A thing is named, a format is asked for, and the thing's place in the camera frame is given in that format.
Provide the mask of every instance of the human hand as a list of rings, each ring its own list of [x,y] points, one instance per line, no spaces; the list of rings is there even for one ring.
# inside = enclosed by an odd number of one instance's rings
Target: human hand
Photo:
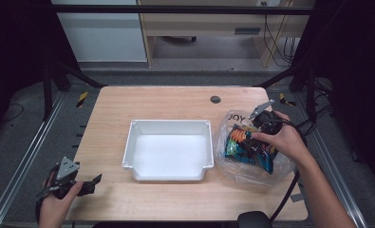
[[[53,195],[47,196],[40,209],[39,227],[58,228],[61,227],[72,201],[83,188],[83,181],[76,182],[63,199],[57,199]]]
[[[288,115],[281,112],[274,111],[274,113],[282,119],[287,121],[290,120]],[[291,158],[295,162],[298,162],[304,155],[309,154],[308,149],[302,141],[299,133],[293,126],[283,124],[281,130],[276,135],[268,135],[261,132],[252,133],[252,137],[272,144],[287,157]]]

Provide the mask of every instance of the person's right hand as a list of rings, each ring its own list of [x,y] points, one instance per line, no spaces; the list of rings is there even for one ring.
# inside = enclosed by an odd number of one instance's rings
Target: person's right hand
[[[290,120],[289,116],[281,112],[274,111],[274,113],[282,119]],[[283,124],[281,130],[276,135],[254,132],[252,133],[252,137],[274,145],[278,151],[291,158],[294,162],[298,162],[304,155],[309,154],[299,133],[294,127],[287,124]]]

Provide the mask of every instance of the white tray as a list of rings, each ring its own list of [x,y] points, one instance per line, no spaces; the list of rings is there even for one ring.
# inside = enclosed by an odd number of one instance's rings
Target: white tray
[[[122,167],[137,181],[202,180],[214,167],[210,121],[132,121]]]

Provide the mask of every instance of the human arm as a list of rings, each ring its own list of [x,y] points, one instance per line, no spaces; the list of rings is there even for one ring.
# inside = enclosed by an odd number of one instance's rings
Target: human arm
[[[282,119],[289,119],[287,115],[276,111],[275,113]],[[292,126],[284,124],[276,135],[254,132],[252,137],[274,145],[296,163],[305,185],[315,227],[356,227],[329,186],[314,157],[301,140],[299,133]]]
[[[72,201],[77,197],[83,187],[83,182],[76,182],[63,199],[57,199],[53,195],[47,196],[40,209],[40,228],[59,228],[66,219]]]

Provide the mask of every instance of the white wall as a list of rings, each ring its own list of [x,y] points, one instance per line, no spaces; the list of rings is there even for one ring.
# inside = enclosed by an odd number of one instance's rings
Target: white wall
[[[51,0],[53,4],[136,5],[135,0]],[[58,13],[78,62],[146,62],[136,13]]]

